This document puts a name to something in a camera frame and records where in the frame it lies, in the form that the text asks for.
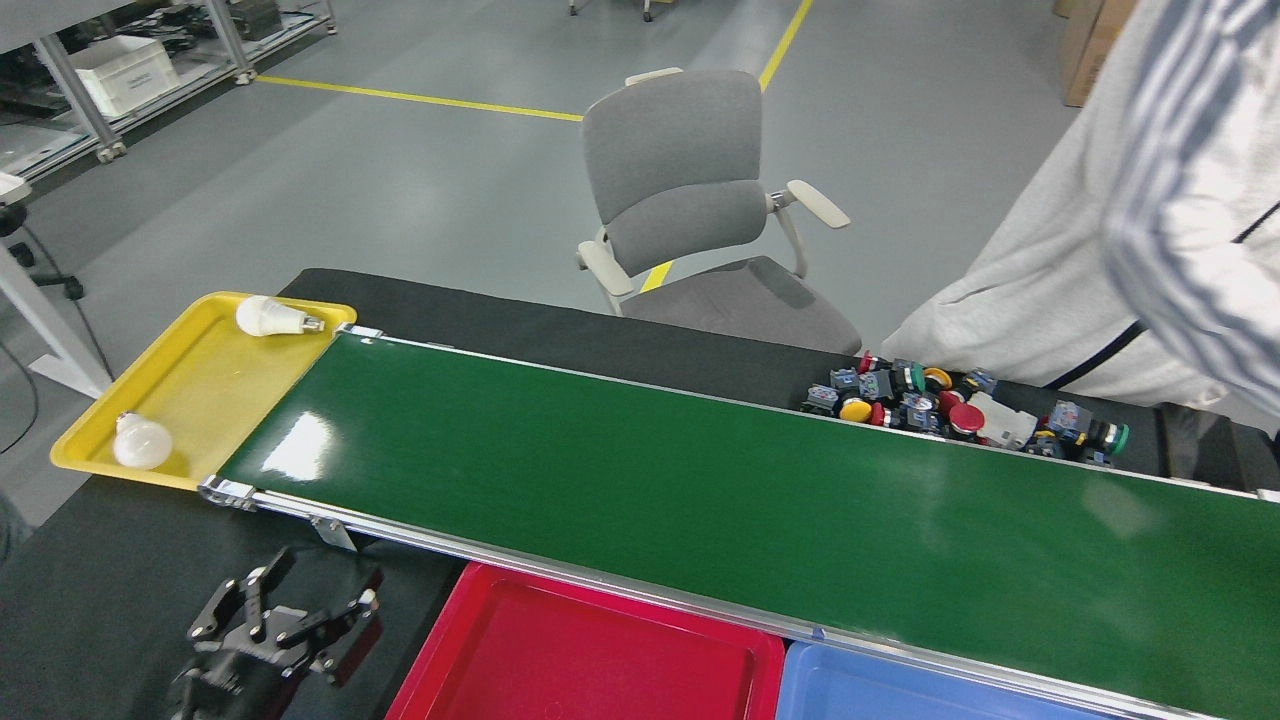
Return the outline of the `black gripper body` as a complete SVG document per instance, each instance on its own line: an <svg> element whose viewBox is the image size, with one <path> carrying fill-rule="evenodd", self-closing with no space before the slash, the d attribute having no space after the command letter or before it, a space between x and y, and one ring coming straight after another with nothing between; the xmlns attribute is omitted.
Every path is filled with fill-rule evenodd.
<svg viewBox="0 0 1280 720"><path fill-rule="evenodd" d="M195 657L175 678L177 719L279 719L308 673L310 647L196 641Z"/></svg>

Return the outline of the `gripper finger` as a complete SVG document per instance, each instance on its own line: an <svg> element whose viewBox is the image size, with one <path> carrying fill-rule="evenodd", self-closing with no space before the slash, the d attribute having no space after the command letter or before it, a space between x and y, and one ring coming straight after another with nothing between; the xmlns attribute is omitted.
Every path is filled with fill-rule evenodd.
<svg viewBox="0 0 1280 720"><path fill-rule="evenodd" d="M275 632L275 646L298 653L284 675L319 673L333 685L344 685L381 635L378 591L384 573L375 566L355 600L339 611L303 612Z"/></svg>
<svg viewBox="0 0 1280 720"><path fill-rule="evenodd" d="M294 551L284 547L269 562L252 569L243 580L225 579L210 596L188 629L189 641L212 641L229 630L229 623L241 610L251 641L265 641L268 630L264 601L293 568Z"/></svg>

